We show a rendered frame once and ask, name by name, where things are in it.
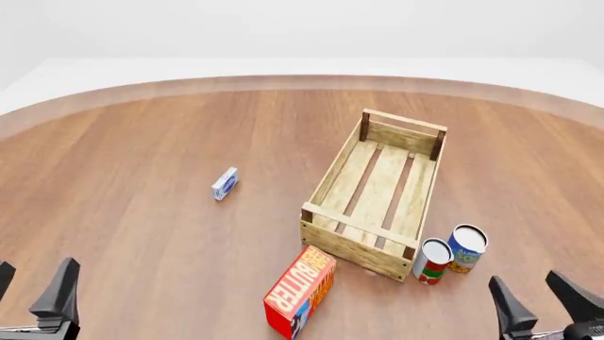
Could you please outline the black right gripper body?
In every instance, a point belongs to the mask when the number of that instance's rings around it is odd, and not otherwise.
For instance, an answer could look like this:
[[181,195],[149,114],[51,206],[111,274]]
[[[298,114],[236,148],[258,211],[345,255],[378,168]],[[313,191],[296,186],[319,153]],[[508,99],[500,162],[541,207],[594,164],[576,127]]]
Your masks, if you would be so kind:
[[500,340],[604,340],[604,320],[573,323],[562,331],[513,331],[502,334]]

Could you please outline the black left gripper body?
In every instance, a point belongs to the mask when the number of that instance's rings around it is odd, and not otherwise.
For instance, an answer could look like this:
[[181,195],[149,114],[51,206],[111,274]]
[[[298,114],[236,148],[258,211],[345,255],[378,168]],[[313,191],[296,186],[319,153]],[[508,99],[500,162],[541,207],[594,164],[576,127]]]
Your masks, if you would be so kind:
[[44,328],[42,323],[32,326],[2,327],[0,340],[76,340],[79,331],[78,319],[60,320]]

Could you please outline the red butter box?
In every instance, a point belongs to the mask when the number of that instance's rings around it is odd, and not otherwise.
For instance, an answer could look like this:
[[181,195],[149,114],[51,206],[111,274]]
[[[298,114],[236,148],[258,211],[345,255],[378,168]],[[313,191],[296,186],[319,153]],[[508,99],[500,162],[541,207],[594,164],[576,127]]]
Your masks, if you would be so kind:
[[307,246],[263,300],[268,325],[287,340],[296,336],[330,291],[336,260],[315,246]]

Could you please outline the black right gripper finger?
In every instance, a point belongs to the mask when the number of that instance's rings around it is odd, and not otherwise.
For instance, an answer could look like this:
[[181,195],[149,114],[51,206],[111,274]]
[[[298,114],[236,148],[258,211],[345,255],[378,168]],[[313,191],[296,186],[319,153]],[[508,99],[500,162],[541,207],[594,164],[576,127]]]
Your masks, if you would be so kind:
[[558,271],[549,271],[545,282],[573,322],[604,319],[604,297],[581,288]]
[[492,276],[488,287],[495,305],[499,334],[532,335],[539,320],[537,316],[512,294],[501,278]]

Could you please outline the wooden slat tray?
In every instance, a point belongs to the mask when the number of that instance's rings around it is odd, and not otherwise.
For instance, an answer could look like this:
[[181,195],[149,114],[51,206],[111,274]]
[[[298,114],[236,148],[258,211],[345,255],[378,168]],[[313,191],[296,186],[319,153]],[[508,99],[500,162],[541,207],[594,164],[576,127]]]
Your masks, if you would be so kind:
[[302,206],[302,243],[403,281],[419,254],[446,134],[446,127],[363,110]]

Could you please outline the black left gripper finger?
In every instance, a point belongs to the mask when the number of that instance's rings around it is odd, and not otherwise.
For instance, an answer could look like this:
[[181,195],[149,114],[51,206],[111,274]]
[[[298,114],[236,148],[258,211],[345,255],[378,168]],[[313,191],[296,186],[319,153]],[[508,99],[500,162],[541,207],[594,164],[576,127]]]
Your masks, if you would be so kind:
[[16,268],[7,262],[0,262],[0,301],[7,292],[16,273]]
[[77,283],[80,264],[68,257],[60,264],[57,273],[41,296],[29,308],[39,325],[60,325],[71,321],[79,324],[77,309]]

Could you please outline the small blue white box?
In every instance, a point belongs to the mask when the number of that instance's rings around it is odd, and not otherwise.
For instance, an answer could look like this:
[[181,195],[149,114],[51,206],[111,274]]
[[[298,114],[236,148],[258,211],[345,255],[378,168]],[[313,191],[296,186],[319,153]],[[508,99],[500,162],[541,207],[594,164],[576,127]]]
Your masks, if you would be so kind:
[[229,167],[221,177],[219,177],[211,186],[212,194],[215,200],[223,200],[239,181],[239,170],[236,167]]

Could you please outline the tomato sauce tin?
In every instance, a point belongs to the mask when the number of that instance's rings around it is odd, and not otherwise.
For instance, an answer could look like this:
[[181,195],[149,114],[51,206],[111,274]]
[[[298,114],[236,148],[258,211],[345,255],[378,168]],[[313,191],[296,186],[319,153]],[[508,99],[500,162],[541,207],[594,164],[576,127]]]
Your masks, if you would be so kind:
[[435,285],[440,281],[453,258],[453,252],[444,240],[428,238],[417,253],[412,273],[423,284]]

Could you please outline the blue yellow soup tin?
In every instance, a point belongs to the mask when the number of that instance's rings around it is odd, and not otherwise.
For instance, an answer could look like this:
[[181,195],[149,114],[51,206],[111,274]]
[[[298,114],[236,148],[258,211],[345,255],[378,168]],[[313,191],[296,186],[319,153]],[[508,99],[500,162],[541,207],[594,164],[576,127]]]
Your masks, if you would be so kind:
[[449,268],[458,273],[468,273],[485,253],[488,237],[476,226],[458,225],[451,232],[447,243],[454,257]]

